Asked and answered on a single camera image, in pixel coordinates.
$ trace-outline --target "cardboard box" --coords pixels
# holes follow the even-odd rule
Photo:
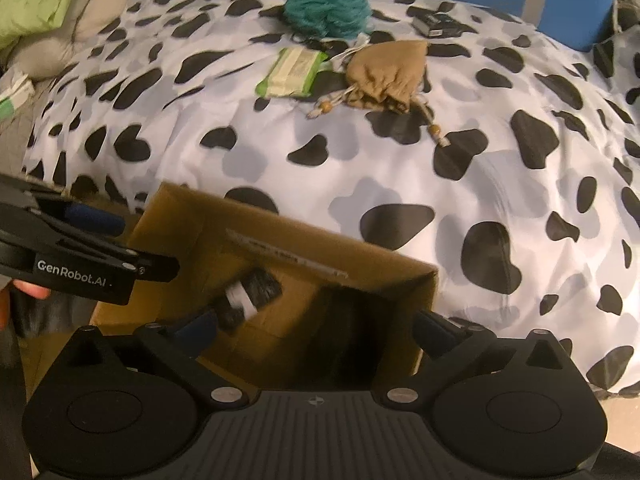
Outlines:
[[[233,335],[221,332],[203,364],[258,388],[289,388],[313,365],[304,362],[310,342],[322,325],[331,326],[330,292],[348,286],[392,305],[386,317],[381,310],[371,314],[384,338],[373,385],[417,369],[421,353],[412,340],[412,317],[431,307],[435,266],[171,184],[154,196],[129,246],[176,256],[180,273],[169,283],[137,282],[127,306],[99,303],[92,323],[103,333],[130,333],[154,320],[184,316],[259,266],[279,280],[283,295]]]

